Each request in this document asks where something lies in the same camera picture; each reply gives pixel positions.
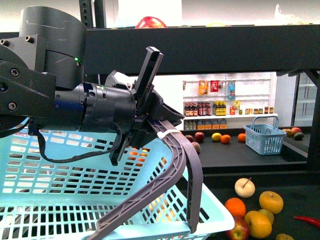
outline avocado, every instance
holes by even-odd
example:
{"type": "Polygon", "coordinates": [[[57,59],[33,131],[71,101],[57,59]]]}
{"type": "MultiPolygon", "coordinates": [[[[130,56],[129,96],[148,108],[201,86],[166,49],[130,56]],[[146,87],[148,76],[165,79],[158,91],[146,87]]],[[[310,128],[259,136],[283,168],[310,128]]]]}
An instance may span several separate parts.
{"type": "Polygon", "coordinates": [[[304,138],[304,134],[302,132],[297,132],[294,134],[293,139],[294,140],[302,140],[304,138]]]}

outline gray cylindrical motor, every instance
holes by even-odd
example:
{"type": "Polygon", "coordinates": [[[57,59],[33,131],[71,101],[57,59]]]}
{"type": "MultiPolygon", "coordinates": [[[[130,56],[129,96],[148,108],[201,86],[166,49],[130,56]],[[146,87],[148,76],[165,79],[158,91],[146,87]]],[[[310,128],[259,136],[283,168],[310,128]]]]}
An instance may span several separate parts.
{"type": "Polygon", "coordinates": [[[20,37],[46,38],[45,72],[56,75],[56,86],[73,90],[83,81],[86,28],[74,16],[46,7],[30,6],[22,10],[20,37]]]}

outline screw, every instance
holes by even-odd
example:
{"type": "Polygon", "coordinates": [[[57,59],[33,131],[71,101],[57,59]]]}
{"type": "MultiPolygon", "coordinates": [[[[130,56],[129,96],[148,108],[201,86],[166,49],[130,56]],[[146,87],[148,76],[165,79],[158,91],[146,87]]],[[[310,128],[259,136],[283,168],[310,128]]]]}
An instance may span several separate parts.
{"type": "Polygon", "coordinates": [[[11,110],[11,111],[15,111],[17,109],[17,104],[15,104],[13,101],[10,102],[8,104],[8,109],[11,110]]]}
{"type": "Polygon", "coordinates": [[[27,35],[25,36],[25,41],[33,44],[35,42],[35,39],[32,36],[27,35]]]}
{"type": "Polygon", "coordinates": [[[15,78],[19,77],[20,72],[16,68],[11,69],[11,75],[14,76],[15,78]]]}
{"type": "Polygon", "coordinates": [[[10,42],[6,39],[1,39],[0,44],[8,47],[10,45],[10,42]]]}

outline white zip tie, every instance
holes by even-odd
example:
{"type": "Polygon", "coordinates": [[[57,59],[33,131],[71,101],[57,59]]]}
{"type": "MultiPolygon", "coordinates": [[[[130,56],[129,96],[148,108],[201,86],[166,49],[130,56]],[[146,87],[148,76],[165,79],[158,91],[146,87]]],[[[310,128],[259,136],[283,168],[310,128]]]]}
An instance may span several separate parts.
{"type": "Polygon", "coordinates": [[[167,134],[169,134],[169,133],[181,133],[181,131],[179,131],[179,130],[177,130],[177,129],[169,129],[169,130],[167,130],[167,131],[165,131],[165,132],[161,132],[161,131],[159,131],[159,132],[157,132],[156,134],[158,135],[158,138],[159,139],[163,139],[167,134]]]}

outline red apple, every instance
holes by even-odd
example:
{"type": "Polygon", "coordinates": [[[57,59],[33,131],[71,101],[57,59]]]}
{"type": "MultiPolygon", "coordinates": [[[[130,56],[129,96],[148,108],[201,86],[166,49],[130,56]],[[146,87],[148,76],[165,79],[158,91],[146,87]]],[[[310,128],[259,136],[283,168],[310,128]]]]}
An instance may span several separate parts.
{"type": "Polygon", "coordinates": [[[196,141],[192,142],[191,144],[192,144],[192,146],[194,147],[195,151],[199,154],[200,151],[201,151],[200,144],[197,143],[196,141]]]}
{"type": "Polygon", "coordinates": [[[202,143],[205,139],[205,134],[201,131],[198,131],[195,133],[194,135],[194,139],[198,142],[198,143],[202,143]]]}
{"type": "Polygon", "coordinates": [[[135,26],[136,29],[157,29],[166,27],[167,25],[163,21],[154,16],[145,16],[135,26]]]}
{"type": "Polygon", "coordinates": [[[231,240],[247,240],[250,234],[249,226],[246,221],[238,216],[234,216],[234,228],[225,231],[226,235],[231,240]]]}
{"type": "Polygon", "coordinates": [[[185,138],[188,139],[190,141],[190,143],[192,143],[194,141],[194,137],[191,135],[185,135],[185,138]]]}

